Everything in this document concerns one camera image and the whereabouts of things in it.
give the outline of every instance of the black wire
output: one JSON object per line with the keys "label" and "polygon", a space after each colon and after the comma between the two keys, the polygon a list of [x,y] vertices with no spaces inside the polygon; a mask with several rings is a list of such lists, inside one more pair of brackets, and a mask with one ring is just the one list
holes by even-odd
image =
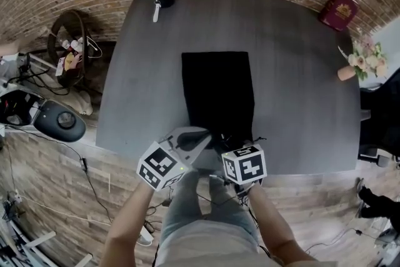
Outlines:
{"label": "black wire", "polygon": [[263,137],[258,137],[256,140],[253,140],[253,143],[256,143],[259,140],[267,140],[267,138],[263,138]]}
{"label": "black wire", "polygon": [[51,141],[52,143],[57,143],[57,144],[64,145],[65,147],[69,148],[69,149],[72,150],[74,153],[76,153],[77,156],[79,157],[79,160],[82,159],[81,155],[78,154],[78,152],[77,152],[74,148],[69,147],[67,144],[60,143],[59,141],[56,141],[56,140],[53,140],[53,139],[49,139],[49,138],[46,138],[46,137],[44,137],[44,136],[40,136],[40,135],[38,135],[38,134],[29,133],[29,132],[27,132],[27,131],[25,131],[25,130],[23,130],[23,129],[20,129],[20,128],[15,128],[15,127],[12,127],[12,126],[9,126],[9,125],[7,125],[6,127],[9,127],[9,128],[13,128],[13,129],[16,129],[16,130],[23,131],[23,132],[26,133],[26,134],[31,134],[31,135],[33,135],[33,136],[36,136],[36,137],[45,139],[45,140],[47,140],[47,141]]}
{"label": "black wire", "polygon": [[[314,248],[315,246],[320,246],[320,245],[323,245],[323,246],[325,246],[325,247],[332,246],[333,244],[336,244],[336,243],[337,243],[345,234],[347,234],[350,230],[354,230],[359,236],[361,236],[361,235],[363,234],[363,235],[365,235],[365,236],[367,236],[367,237],[370,237],[370,238],[372,238],[372,239],[375,239],[375,240],[378,239],[378,238],[375,238],[375,237],[373,237],[373,236],[371,236],[371,235],[368,235],[368,234],[363,233],[361,230],[354,229],[354,228],[349,228],[349,229],[345,230],[345,232],[344,232],[339,238],[338,238],[339,235],[337,235],[335,238],[333,238],[333,239],[336,239],[336,238],[337,238],[337,239],[336,239],[335,241],[331,242],[330,244],[317,243],[317,244],[314,244],[314,245],[312,245],[311,247],[309,247],[305,252],[306,252],[306,253],[309,253],[310,249],[311,249],[311,248]],[[384,241],[384,240],[379,240],[379,241],[382,241],[383,243],[390,244],[390,242],[388,242],[388,241]]]}
{"label": "black wire", "polygon": [[86,174],[86,177],[87,177],[87,181],[89,182],[90,187],[92,187],[92,190],[93,190],[93,193],[94,193],[94,197],[96,197],[96,201],[100,204],[100,206],[102,206],[102,207],[106,210],[108,220],[110,220],[110,223],[112,224],[113,222],[111,221],[110,213],[108,212],[107,207],[105,207],[105,205],[103,205],[103,204],[100,202],[100,200],[99,200],[99,198],[98,198],[98,194],[96,193],[96,190],[94,189],[94,187],[93,187],[93,185],[92,185],[92,182],[91,182],[91,180],[90,180],[90,177],[89,177],[89,175],[88,175],[87,173],[88,173],[88,172],[85,171],[85,174]]}
{"label": "black wire", "polygon": [[156,254],[154,255],[154,260],[151,264],[151,267],[156,267],[156,260],[157,260],[157,256],[158,256],[158,249],[160,248],[160,244],[158,244],[157,246],[157,250],[156,250]]}
{"label": "black wire", "polygon": [[50,71],[50,69],[47,69],[47,70],[45,70],[45,71],[43,71],[42,73],[39,73],[39,74],[32,74],[32,75],[29,75],[29,76],[21,76],[21,75],[19,75],[19,76],[17,76],[17,77],[12,77],[12,78],[8,79],[8,81],[6,82],[6,87],[7,87],[8,84],[9,84],[11,81],[13,81],[14,79],[17,79],[17,83],[19,83],[20,81],[24,81],[24,80],[27,80],[27,79],[29,79],[29,78],[35,77],[35,76],[40,76],[40,75],[42,75],[42,74],[46,74],[46,73],[48,73],[49,71]]}
{"label": "black wire", "polygon": [[[36,81],[34,80],[34,78],[33,78],[32,80],[34,81],[34,84],[35,84],[37,87],[45,88],[45,89],[47,89],[48,91],[52,92],[53,94],[55,94],[55,95],[57,95],[57,96],[67,96],[67,95],[69,94],[70,88],[64,88],[64,87],[55,88],[55,87],[50,87],[49,85],[47,85],[47,84],[43,81],[42,78],[39,77],[40,74],[34,73],[33,70],[32,70],[32,68],[30,68],[30,67],[29,67],[29,71],[30,71],[36,78],[38,78],[38,80],[40,80],[40,82],[43,84],[43,86],[38,85],[38,84],[36,83]],[[59,93],[55,93],[54,90],[55,90],[55,91],[58,91],[58,90],[66,90],[67,93],[59,94]]]}
{"label": "black wire", "polygon": [[147,211],[149,211],[149,209],[154,210],[154,211],[153,211],[152,213],[150,213],[150,214],[147,214],[147,213],[146,213],[146,216],[151,216],[152,214],[155,214],[156,211],[157,211],[157,207],[160,207],[163,203],[164,203],[164,202],[162,202],[161,204],[158,204],[157,206],[150,206],[150,207],[148,207]]}
{"label": "black wire", "polygon": [[148,222],[147,220],[144,220],[143,226],[147,229],[147,231],[148,231],[150,234],[153,234],[153,233],[156,231],[156,229],[154,228],[154,226],[153,226],[150,222]]}
{"label": "black wire", "polygon": [[[12,126],[7,126],[7,127],[10,127],[10,128],[16,129],[16,130],[23,131],[23,132],[26,133],[26,134],[31,134],[31,135],[36,136],[36,137],[39,137],[39,138],[43,138],[43,139],[45,139],[45,140],[51,141],[52,143],[57,143],[57,144],[64,145],[65,147],[69,148],[69,149],[72,150],[74,153],[76,153],[77,156],[79,157],[79,162],[81,162],[81,159],[82,159],[81,155],[80,155],[74,148],[69,147],[68,145],[66,145],[66,144],[64,144],[64,143],[61,143],[61,142],[59,142],[59,141],[52,140],[52,139],[49,139],[49,138],[46,138],[46,137],[43,137],[43,136],[39,136],[39,135],[34,134],[34,133],[29,133],[29,132],[27,132],[27,131],[25,131],[25,130],[23,130],[23,129],[15,128],[15,127],[12,127]],[[106,210],[108,220],[109,220],[110,223],[112,224],[113,222],[111,221],[110,214],[109,214],[109,211],[108,211],[107,207],[105,207],[105,205],[103,205],[103,204],[100,202],[100,200],[99,200],[99,198],[98,198],[98,195],[97,195],[97,193],[96,193],[96,190],[94,189],[94,187],[93,187],[93,185],[92,185],[92,182],[91,182],[91,180],[90,180],[90,177],[89,177],[89,175],[87,174],[88,172],[87,172],[87,171],[84,171],[84,172],[85,172],[85,174],[86,174],[87,181],[89,182],[90,186],[92,187],[92,190],[93,190],[93,193],[94,193],[94,197],[96,198],[96,201],[100,204],[100,206],[102,206],[102,207]]]}
{"label": "black wire", "polygon": [[249,208],[250,216],[251,216],[251,218],[254,220],[254,222],[255,222],[255,224],[256,224],[256,228],[258,229],[258,221],[257,221],[256,217],[255,217],[255,216],[253,215],[253,213],[251,212],[250,207],[249,207],[248,205],[246,205],[246,206]]}
{"label": "black wire", "polygon": [[325,244],[325,243],[317,243],[317,244],[314,244],[314,245],[312,245],[311,247],[309,247],[307,250],[305,250],[305,252],[306,253],[309,253],[309,251],[310,251],[310,249],[311,248],[314,248],[315,246],[320,246],[320,245],[323,245],[323,246],[325,246],[325,247],[328,247],[328,246],[332,246],[333,244],[336,244],[345,234],[347,234],[350,230],[355,230],[354,228],[349,228],[349,229],[347,229],[347,230],[345,230],[345,232],[338,238],[338,236],[340,235],[340,233],[335,237],[335,238],[333,238],[333,239],[336,239],[335,241],[333,241],[333,242],[331,242],[330,244]]}
{"label": "black wire", "polygon": [[269,253],[269,251],[268,251],[268,249],[267,248],[265,248],[265,247],[263,247],[263,246],[261,246],[260,244],[258,245],[263,251],[265,251],[265,253],[268,255],[268,257],[270,257],[271,258],[271,254]]}
{"label": "black wire", "polygon": [[200,198],[202,198],[202,199],[204,199],[204,200],[206,200],[206,201],[208,201],[208,202],[214,204],[214,205],[217,206],[217,207],[221,207],[222,205],[226,204],[229,200],[232,200],[232,199],[236,198],[236,196],[233,196],[233,197],[230,197],[229,199],[223,201],[221,204],[217,204],[217,203],[213,202],[212,200],[207,199],[206,197],[201,196],[200,194],[197,194],[197,196],[199,196]]}
{"label": "black wire", "polygon": [[46,84],[46,83],[44,82],[44,80],[43,80],[42,78],[39,77],[39,76],[40,76],[41,74],[43,74],[43,73],[36,74],[36,73],[34,73],[34,71],[32,70],[32,68],[30,68],[30,67],[29,67],[29,71],[32,73],[32,75],[33,75],[34,77],[37,77],[38,80],[40,80],[40,82],[43,83],[43,87],[46,88],[46,89],[52,89],[52,90],[63,90],[63,89],[67,89],[67,88],[62,87],[62,86],[61,86],[61,87],[50,87],[48,84]]}
{"label": "black wire", "polygon": [[154,227],[154,226],[152,225],[153,223],[162,224],[163,222],[162,222],[162,221],[156,221],[156,220],[152,220],[152,221],[145,220],[145,221],[144,221],[144,227],[150,226],[150,228],[152,228],[151,234],[153,234],[153,233],[155,232],[155,230],[156,230],[156,231],[161,231],[160,228]]}

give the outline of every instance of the cable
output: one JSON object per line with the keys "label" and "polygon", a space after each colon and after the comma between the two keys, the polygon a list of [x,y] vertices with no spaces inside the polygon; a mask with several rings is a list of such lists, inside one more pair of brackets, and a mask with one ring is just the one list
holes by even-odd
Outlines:
{"label": "cable", "polygon": [[101,48],[99,47],[99,45],[92,39],[92,38],[90,38],[89,36],[86,36],[86,38],[88,38],[88,39],[90,39],[95,45],[96,45],[96,47],[97,47],[97,49],[93,46],[93,44],[91,44],[91,42],[90,41],[87,41],[87,44],[88,45],[90,45],[90,46],[92,46],[93,48],[94,48],[94,50],[100,50],[100,56],[87,56],[88,58],[93,58],[93,59],[95,59],[95,58],[101,58],[102,56],[103,56],[103,51],[101,50]]}
{"label": "cable", "polygon": [[[32,79],[34,81],[34,84],[39,87],[39,88],[45,88],[48,91],[52,92],[53,94],[57,95],[57,96],[67,96],[70,92],[70,88],[64,88],[64,87],[58,87],[58,88],[54,88],[54,87],[50,87],[49,85],[47,85],[42,78],[39,77],[39,74],[36,74],[33,72],[32,68],[29,67],[29,71],[38,78],[38,80],[40,80],[40,82],[43,84],[43,86],[40,86],[37,84],[37,82],[34,80],[34,78]],[[59,94],[59,93],[55,93],[54,91],[58,91],[58,90],[66,90],[67,93],[64,94]]]}
{"label": "cable", "polygon": [[253,140],[253,143],[256,143],[259,140],[267,140],[267,138],[263,138],[263,137],[258,137],[256,140]]}
{"label": "cable", "polygon": [[88,171],[88,166],[87,166],[87,164],[86,164],[86,159],[83,158],[83,157],[81,157],[81,155],[80,155],[74,148],[72,148],[72,147],[70,147],[70,146],[68,146],[68,145],[66,145],[66,144],[64,144],[64,143],[61,143],[61,142],[59,142],[59,141],[52,140],[52,139],[49,139],[49,138],[46,138],[46,137],[44,137],[44,136],[40,136],[40,135],[37,135],[37,134],[34,134],[34,133],[29,133],[29,132],[27,132],[27,131],[25,131],[25,130],[23,130],[23,129],[20,129],[20,128],[15,128],[15,127],[12,127],[12,126],[7,126],[7,127],[10,127],[10,128],[16,129],[16,130],[23,131],[23,132],[26,133],[26,134],[31,134],[31,135],[33,135],[33,136],[36,136],[36,137],[45,139],[45,140],[50,141],[50,142],[52,142],[52,143],[61,144],[61,145],[65,146],[65,147],[69,148],[70,150],[74,151],[74,153],[76,153],[77,156],[79,157],[79,162],[80,162],[80,164],[81,164],[82,170],[85,172],[85,175],[86,175],[86,177],[87,177],[87,181],[89,182],[90,186],[92,187],[92,190],[93,190],[93,193],[94,193],[94,197],[96,198],[96,201],[99,203],[100,206],[102,206],[102,207],[106,210],[108,220],[110,221],[110,223],[113,223],[113,222],[111,221],[111,217],[110,217],[110,214],[109,214],[109,211],[108,211],[107,207],[105,207],[105,205],[103,205],[102,202],[100,202],[100,200],[99,200],[99,198],[98,198],[98,195],[97,195],[97,192],[96,192],[96,190],[94,189],[94,187],[93,187],[93,185],[92,185],[92,182],[91,182],[90,177],[89,177],[88,172],[87,172],[87,171]]}
{"label": "cable", "polygon": [[[338,236],[340,235],[340,233],[339,233],[335,238],[333,238],[333,239],[336,239],[336,238],[337,238],[337,239],[336,239],[336,240],[332,240],[330,244],[317,243],[317,244],[314,244],[314,245],[312,245],[311,247],[309,247],[307,250],[305,250],[305,252],[309,254],[309,251],[310,251],[311,248],[314,248],[314,247],[320,246],[320,245],[323,245],[323,246],[325,246],[325,247],[332,246],[333,244],[336,244],[336,243],[337,243],[345,234],[347,234],[350,230],[354,230],[354,231],[356,232],[356,234],[359,235],[359,236],[361,236],[361,235],[363,234],[364,236],[370,237],[370,238],[372,238],[372,239],[375,239],[375,240],[378,239],[378,238],[375,238],[375,237],[373,237],[373,236],[371,236],[371,235],[368,235],[368,234],[363,233],[363,232],[362,232],[361,230],[359,230],[359,229],[349,228],[349,229],[345,230],[345,232],[344,232],[340,237],[338,237]],[[388,242],[388,241],[384,241],[384,240],[379,240],[379,241],[382,241],[383,243],[390,244],[390,242]]]}
{"label": "cable", "polygon": [[269,253],[269,251],[268,251],[268,249],[267,248],[265,248],[265,247],[263,247],[263,246],[261,246],[260,244],[258,245],[267,255],[268,255],[268,257],[270,257],[271,258],[271,254]]}
{"label": "cable", "polygon": [[44,137],[44,136],[40,136],[40,135],[38,135],[38,134],[29,133],[29,132],[27,132],[27,131],[25,131],[25,130],[23,130],[23,129],[21,129],[21,128],[15,128],[15,127],[12,127],[12,126],[10,126],[10,125],[6,125],[6,127],[13,128],[13,129],[15,129],[15,130],[20,130],[20,131],[22,131],[22,132],[24,132],[24,133],[26,133],[26,134],[31,134],[31,135],[33,135],[33,136],[36,136],[36,137],[45,139],[45,140],[47,140],[47,141],[51,141],[52,143],[57,143],[57,144],[64,145],[65,147],[69,148],[69,149],[72,150],[74,153],[76,153],[77,156],[79,157],[79,159],[82,159],[81,155],[78,154],[78,152],[77,152],[74,148],[69,147],[67,144],[61,143],[61,142],[56,141],[56,140],[53,140],[53,139],[46,138],[46,137]]}
{"label": "cable", "polygon": [[197,196],[199,196],[200,198],[202,198],[202,199],[204,199],[204,200],[206,200],[206,201],[212,203],[213,205],[215,205],[215,206],[217,206],[217,207],[221,207],[222,205],[226,204],[229,200],[232,200],[232,199],[236,198],[236,196],[233,196],[233,197],[230,197],[229,199],[223,201],[221,204],[217,204],[217,203],[213,202],[212,200],[207,199],[206,197],[201,196],[200,194],[197,194]]}
{"label": "cable", "polygon": [[249,213],[250,213],[251,218],[254,220],[254,222],[256,224],[256,229],[258,229],[258,221],[257,221],[256,217],[254,217],[253,213],[251,212],[250,207],[249,206],[247,206],[247,207],[249,208]]}
{"label": "cable", "polygon": [[155,231],[161,231],[161,229],[154,227],[152,225],[152,223],[160,223],[160,224],[162,224],[163,222],[162,221],[148,221],[148,220],[145,220],[143,226],[147,229],[147,231],[150,234],[153,234]]}
{"label": "cable", "polygon": [[9,158],[9,161],[10,161],[10,168],[11,168],[11,177],[12,177],[12,185],[14,186],[14,190],[16,190],[16,187],[15,187],[15,180],[14,180],[14,172],[13,172],[13,159],[11,158],[11,153],[10,153],[10,148],[9,148],[9,146],[8,146],[8,144],[7,144],[7,151],[8,151],[8,158]]}
{"label": "cable", "polygon": [[90,222],[90,223],[98,223],[98,224],[104,224],[104,225],[106,225],[106,226],[111,226],[109,223],[102,223],[101,221],[97,221],[97,220],[94,220],[94,219],[86,219],[86,218],[82,218],[82,217],[79,217],[79,216],[75,216],[75,215],[73,215],[73,214],[63,213],[62,211],[58,211],[58,210],[52,209],[52,208],[50,208],[50,207],[47,207],[46,205],[43,205],[43,204],[41,204],[41,203],[38,203],[37,201],[35,201],[35,200],[33,200],[33,199],[30,199],[30,198],[28,198],[28,197],[26,197],[26,196],[23,196],[23,195],[21,195],[21,194],[20,194],[20,197],[21,197],[21,198],[24,198],[24,199],[26,199],[26,200],[28,200],[28,201],[31,201],[32,203],[35,203],[35,204],[37,204],[37,205],[40,206],[40,207],[47,208],[48,210],[51,210],[51,211],[53,211],[53,212],[55,212],[55,213],[58,213],[58,214],[61,214],[61,215],[64,215],[64,216],[67,216],[67,217],[70,217],[70,218],[76,218],[76,219],[88,221],[88,222]]}
{"label": "cable", "polygon": [[152,214],[155,214],[156,211],[157,211],[157,207],[160,207],[163,203],[164,203],[164,202],[162,202],[161,204],[158,204],[157,206],[150,206],[150,207],[148,207],[147,210],[151,209],[151,210],[154,210],[154,211],[153,211],[152,213],[150,213],[150,214],[147,214],[147,213],[146,213],[146,216],[151,216]]}
{"label": "cable", "polygon": [[21,75],[19,75],[19,76],[17,76],[17,77],[12,77],[12,78],[10,78],[10,79],[8,79],[8,81],[5,83],[5,85],[3,85],[3,86],[5,86],[5,88],[8,86],[8,84],[11,82],[11,81],[13,81],[13,80],[15,80],[15,79],[17,79],[18,81],[17,81],[17,83],[18,82],[20,82],[20,81],[24,81],[24,80],[27,80],[27,79],[29,79],[29,78],[32,78],[32,77],[35,77],[35,76],[40,76],[40,75],[42,75],[42,74],[46,74],[46,73],[48,73],[50,71],[50,69],[47,69],[46,71],[43,71],[43,72],[41,72],[41,73],[39,73],[39,74],[33,74],[33,75],[30,75],[30,76],[21,76]]}
{"label": "cable", "polygon": [[87,181],[89,182],[90,187],[92,187],[92,190],[93,190],[93,193],[94,193],[94,197],[96,197],[96,201],[100,204],[100,206],[102,206],[102,207],[106,210],[108,220],[110,220],[110,223],[112,224],[113,222],[111,221],[110,213],[109,213],[107,207],[105,207],[105,205],[103,205],[103,204],[100,202],[100,200],[99,200],[99,198],[98,198],[98,195],[97,195],[97,193],[96,193],[96,190],[94,190],[94,187],[93,187],[93,185],[92,185],[92,182],[91,182],[91,180],[90,180],[90,177],[89,177],[89,175],[88,175],[87,173],[88,173],[88,172],[85,171],[85,174],[86,174],[86,177],[87,177]]}

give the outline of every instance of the lid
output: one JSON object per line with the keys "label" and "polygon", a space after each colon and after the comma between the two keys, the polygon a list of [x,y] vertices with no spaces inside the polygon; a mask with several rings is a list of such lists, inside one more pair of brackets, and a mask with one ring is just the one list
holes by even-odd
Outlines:
{"label": "lid", "polygon": [[67,143],[81,139],[86,131],[86,124],[81,117],[51,100],[41,106],[33,126],[45,135]]}

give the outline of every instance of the gray table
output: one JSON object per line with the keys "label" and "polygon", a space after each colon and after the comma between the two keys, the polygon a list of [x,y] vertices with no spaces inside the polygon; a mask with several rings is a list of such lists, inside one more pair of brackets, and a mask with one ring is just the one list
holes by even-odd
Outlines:
{"label": "gray table", "polygon": [[132,159],[189,125],[181,53],[247,51],[254,90],[253,136],[269,174],[355,168],[360,130],[356,78],[336,76],[348,33],[284,0],[176,0],[152,22],[151,0],[134,0],[102,97],[96,144]]}

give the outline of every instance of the red book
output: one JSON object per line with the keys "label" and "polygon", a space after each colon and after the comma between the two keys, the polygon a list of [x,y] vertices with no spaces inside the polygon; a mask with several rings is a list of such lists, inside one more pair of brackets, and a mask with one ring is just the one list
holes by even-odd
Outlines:
{"label": "red book", "polygon": [[318,19],[335,30],[342,31],[358,11],[355,0],[329,0]]}

